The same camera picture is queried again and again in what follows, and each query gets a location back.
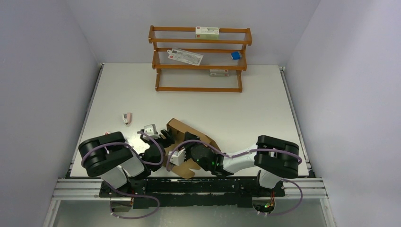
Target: white table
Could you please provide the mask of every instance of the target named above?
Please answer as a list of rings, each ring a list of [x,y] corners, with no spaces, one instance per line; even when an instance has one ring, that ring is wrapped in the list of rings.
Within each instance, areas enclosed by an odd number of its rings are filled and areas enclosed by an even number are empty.
[[[155,124],[160,131],[176,118],[213,138],[227,153],[249,147],[260,135],[296,143],[304,160],[298,174],[309,175],[278,66],[249,65],[243,72],[242,93],[156,92],[155,79],[151,64],[105,64],[78,144],[106,131],[121,131],[142,153],[148,145],[136,132],[149,124]],[[228,78],[210,78],[207,70],[164,70],[161,85],[236,87],[237,79],[234,73]],[[130,126],[122,123],[122,114],[126,112],[133,113]],[[76,152],[71,177],[88,177],[81,160]],[[256,176],[258,170],[248,168],[234,176]],[[194,172],[195,177],[212,176],[203,170]],[[164,167],[151,176],[177,177]]]

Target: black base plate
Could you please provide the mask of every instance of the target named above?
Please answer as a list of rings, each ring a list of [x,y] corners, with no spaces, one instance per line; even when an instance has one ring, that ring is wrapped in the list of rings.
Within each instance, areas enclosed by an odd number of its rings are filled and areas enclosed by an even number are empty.
[[[257,185],[256,177],[236,178],[162,178],[153,177],[143,180],[129,179],[134,193],[151,195],[160,200],[161,207],[184,206],[224,206],[253,207],[252,197],[270,197],[274,191],[276,197],[285,195],[283,182],[278,182],[273,189]],[[112,191],[102,183],[99,197],[124,197]],[[135,198],[134,209],[157,206],[156,201],[147,198]]]

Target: blue cube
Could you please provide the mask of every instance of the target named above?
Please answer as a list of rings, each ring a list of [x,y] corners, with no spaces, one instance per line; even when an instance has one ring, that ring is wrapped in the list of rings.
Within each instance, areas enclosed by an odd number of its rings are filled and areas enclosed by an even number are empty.
[[[241,55],[241,53],[240,53],[239,51],[236,51],[236,52],[232,52],[232,53],[231,53],[231,58],[232,58],[233,60],[241,59],[241,57],[242,57],[242,55]]]

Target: wooden shelf rack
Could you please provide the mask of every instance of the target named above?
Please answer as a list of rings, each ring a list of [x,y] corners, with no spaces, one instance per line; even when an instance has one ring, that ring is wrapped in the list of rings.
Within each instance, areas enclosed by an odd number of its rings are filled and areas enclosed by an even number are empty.
[[[251,30],[220,28],[218,40],[194,39],[195,27],[155,27],[150,26],[149,43],[153,44],[152,68],[156,69],[156,91],[209,91],[209,92],[242,92],[241,74],[246,70],[246,46],[252,44]],[[187,49],[203,55],[200,65],[190,65],[168,59],[167,50],[159,48],[157,43],[205,43],[205,44],[241,44],[242,48],[235,49]],[[231,53],[239,51],[242,58],[232,60]],[[160,77],[162,69],[183,70],[236,70],[238,88],[211,88],[211,87],[161,87]]]

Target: white wall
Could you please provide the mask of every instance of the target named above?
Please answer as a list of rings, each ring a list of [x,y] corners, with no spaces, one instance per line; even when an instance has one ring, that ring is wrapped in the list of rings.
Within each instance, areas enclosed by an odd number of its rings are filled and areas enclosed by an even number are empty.
[[[63,0],[0,2],[0,226],[42,226],[97,73]]]
[[[401,226],[401,2],[322,0],[286,70],[339,227]]]
[[[289,60],[319,1],[67,0],[100,62],[152,62],[150,25],[217,26],[250,27],[248,64],[278,65]]]

